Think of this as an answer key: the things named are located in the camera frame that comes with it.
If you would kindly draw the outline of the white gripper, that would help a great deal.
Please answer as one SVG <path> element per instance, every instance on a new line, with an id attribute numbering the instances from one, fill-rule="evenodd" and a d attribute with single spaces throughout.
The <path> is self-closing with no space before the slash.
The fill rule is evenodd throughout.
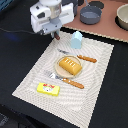
<path id="1" fill-rule="evenodd" d="M 73 4 L 62 5 L 62 0 L 39 0 L 30 7 L 30 13 L 33 31 L 43 35 L 54 35 L 74 19 Z"/>

